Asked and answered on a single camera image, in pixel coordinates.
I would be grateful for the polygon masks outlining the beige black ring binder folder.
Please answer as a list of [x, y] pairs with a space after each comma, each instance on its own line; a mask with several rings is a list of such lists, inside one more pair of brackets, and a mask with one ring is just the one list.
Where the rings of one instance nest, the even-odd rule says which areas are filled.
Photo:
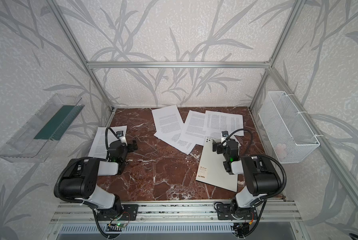
[[223, 154], [217, 154], [212, 149], [213, 139], [205, 138], [195, 179], [198, 182], [237, 192], [237, 175], [230, 175], [226, 172]]

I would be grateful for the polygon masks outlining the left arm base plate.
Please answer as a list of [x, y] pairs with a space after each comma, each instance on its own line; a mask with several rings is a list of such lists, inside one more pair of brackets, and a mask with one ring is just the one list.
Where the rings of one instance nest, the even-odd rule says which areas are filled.
[[95, 217], [98, 221], [135, 221], [137, 218], [139, 205], [125, 204], [117, 209], [101, 209], [96, 212]]

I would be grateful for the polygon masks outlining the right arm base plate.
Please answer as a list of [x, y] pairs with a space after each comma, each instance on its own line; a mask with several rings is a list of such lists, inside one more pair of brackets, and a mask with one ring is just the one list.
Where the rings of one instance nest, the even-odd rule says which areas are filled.
[[219, 220], [243, 220], [250, 222], [258, 218], [256, 208], [238, 208], [233, 204], [225, 204], [222, 202], [216, 202], [213, 207]]

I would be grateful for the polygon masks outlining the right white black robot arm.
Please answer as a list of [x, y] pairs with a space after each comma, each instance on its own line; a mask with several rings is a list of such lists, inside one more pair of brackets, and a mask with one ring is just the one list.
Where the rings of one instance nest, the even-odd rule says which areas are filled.
[[262, 154], [240, 156], [235, 140], [214, 141], [212, 150], [223, 155], [223, 166], [229, 175], [244, 175], [245, 178], [245, 187], [231, 201], [233, 214], [264, 204], [285, 189], [287, 175], [275, 158]]

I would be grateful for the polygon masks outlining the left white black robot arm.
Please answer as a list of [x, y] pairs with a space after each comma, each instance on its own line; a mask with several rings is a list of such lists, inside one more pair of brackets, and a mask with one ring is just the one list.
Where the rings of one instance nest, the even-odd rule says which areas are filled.
[[120, 140], [110, 144], [107, 159], [82, 157], [72, 159], [62, 171], [54, 187], [54, 195], [64, 202], [79, 203], [93, 210], [122, 213], [120, 197], [98, 186], [99, 176], [121, 175], [127, 155], [138, 149], [137, 141], [126, 144]]

